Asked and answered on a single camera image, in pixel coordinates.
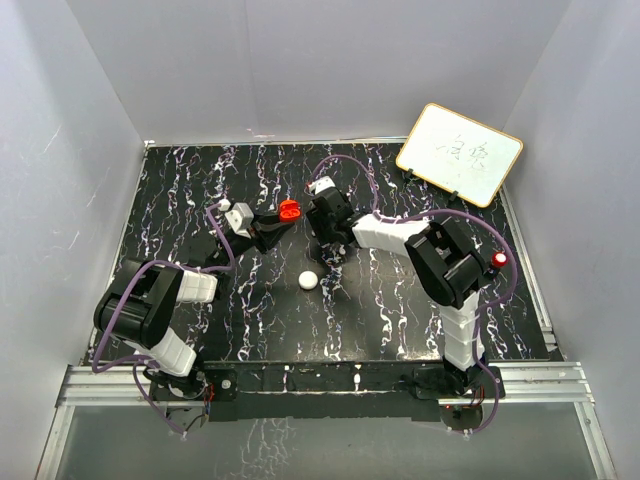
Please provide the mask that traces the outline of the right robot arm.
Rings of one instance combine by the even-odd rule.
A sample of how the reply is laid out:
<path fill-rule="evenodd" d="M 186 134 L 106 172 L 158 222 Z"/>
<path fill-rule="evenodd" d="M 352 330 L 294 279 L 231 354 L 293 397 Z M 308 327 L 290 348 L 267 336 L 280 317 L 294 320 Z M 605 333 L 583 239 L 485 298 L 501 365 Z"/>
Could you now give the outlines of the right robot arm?
<path fill-rule="evenodd" d="M 453 218 L 387 223 L 354 210 L 335 187 L 314 194 L 306 216 L 322 245 L 353 244 L 407 258 L 426 295 L 439 306 L 443 367 L 416 375 L 415 388 L 466 397 L 480 387 L 478 361 L 484 347 L 474 330 L 479 290 L 490 277 L 490 268 Z"/>

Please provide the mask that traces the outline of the aluminium frame rail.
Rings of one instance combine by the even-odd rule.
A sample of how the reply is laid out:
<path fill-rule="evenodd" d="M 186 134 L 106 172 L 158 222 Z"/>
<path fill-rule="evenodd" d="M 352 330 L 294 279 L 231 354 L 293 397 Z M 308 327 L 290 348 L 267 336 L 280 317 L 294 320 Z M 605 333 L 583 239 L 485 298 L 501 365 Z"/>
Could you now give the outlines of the aluminium frame rail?
<path fill-rule="evenodd" d="M 596 475 L 615 468 L 595 414 L 595 400 L 580 363 L 491 361 L 492 374 L 464 375 L 441 361 L 205 362 L 190 375 L 195 393 L 169 390 L 167 375 L 135 380 L 129 364 L 96 374 L 89 366 L 68 368 L 37 475 L 57 473 L 76 408 L 143 407 L 154 400 L 162 414 L 211 407 L 212 421 L 249 418 L 384 418 L 410 409 L 436 421 L 445 408 L 500 404 L 569 403 L 574 406 Z"/>

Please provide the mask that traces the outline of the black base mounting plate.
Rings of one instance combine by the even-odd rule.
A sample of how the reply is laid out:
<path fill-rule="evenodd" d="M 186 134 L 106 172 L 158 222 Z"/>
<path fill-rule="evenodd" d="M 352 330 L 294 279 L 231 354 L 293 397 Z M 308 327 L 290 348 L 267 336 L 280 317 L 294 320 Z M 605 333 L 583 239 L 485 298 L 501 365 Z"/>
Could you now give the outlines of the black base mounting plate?
<path fill-rule="evenodd" d="M 498 367 L 483 365 L 478 383 L 462 395 L 439 395 L 415 388 L 418 374 L 441 370 L 443 361 L 345 362 L 221 362 L 205 361 L 200 373 L 206 384 L 199 394 L 184 398 L 151 383 L 153 399 L 177 405 L 195 404 L 211 422 L 260 418 L 385 418 L 408 417 L 438 422 L 448 408 L 455 427 L 477 427 L 484 402 L 503 399 Z"/>

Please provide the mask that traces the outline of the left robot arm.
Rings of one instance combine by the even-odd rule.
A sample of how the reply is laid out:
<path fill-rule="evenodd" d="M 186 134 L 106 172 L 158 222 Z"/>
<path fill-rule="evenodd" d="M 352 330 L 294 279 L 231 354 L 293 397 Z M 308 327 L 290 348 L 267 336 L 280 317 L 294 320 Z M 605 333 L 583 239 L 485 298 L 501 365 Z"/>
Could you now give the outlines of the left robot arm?
<path fill-rule="evenodd" d="M 267 214 L 245 203 L 216 207 L 229 229 L 213 223 L 193 247 L 189 265 L 128 259 L 94 311 L 94 327 L 103 339 L 113 337 L 135 349 L 131 360 L 147 368 L 151 381 L 186 399 L 204 392 L 207 376 L 198 354 L 171 327 L 176 305 L 219 298 L 238 257 L 252 249 L 268 252 L 302 216 L 297 202 L 289 200 Z"/>

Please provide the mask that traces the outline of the white round charging case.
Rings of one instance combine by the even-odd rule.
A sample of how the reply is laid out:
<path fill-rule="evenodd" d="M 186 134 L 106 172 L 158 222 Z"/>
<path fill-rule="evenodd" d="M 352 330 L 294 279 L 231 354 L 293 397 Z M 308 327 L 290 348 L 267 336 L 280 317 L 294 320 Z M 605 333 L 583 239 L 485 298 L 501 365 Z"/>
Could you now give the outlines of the white round charging case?
<path fill-rule="evenodd" d="M 299 287 L 303 290 L 313 290 L 319 283 L 319 278 L 313 271 L 303 271 L 298 276 Z"/>

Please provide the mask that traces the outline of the yellow framed whiteboard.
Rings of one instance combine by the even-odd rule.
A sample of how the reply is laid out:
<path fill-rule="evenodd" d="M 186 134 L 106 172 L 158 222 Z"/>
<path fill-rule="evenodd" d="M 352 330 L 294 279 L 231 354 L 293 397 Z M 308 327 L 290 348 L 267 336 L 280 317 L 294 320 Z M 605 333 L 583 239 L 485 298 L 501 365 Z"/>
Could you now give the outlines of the yellow framed whiteboard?
<path fill-rule="evenodd" d="M 523 149 L 523 142 L 511 135 L 429 103 L 397 155 L 396 166 L 486 208 Z"/>

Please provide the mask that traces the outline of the orange charging case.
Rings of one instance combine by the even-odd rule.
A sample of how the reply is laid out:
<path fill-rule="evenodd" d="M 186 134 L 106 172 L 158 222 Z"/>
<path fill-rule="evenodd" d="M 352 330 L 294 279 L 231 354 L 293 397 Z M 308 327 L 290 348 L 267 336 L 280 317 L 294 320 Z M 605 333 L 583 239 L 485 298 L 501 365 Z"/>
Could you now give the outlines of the orange charging case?
<path fill-rule="evenodd" d="M 279 205 L 278 216 L 280 222 L 296 222 L 302 216 L 300 204 L 293 199 L 282 201 Z"/>

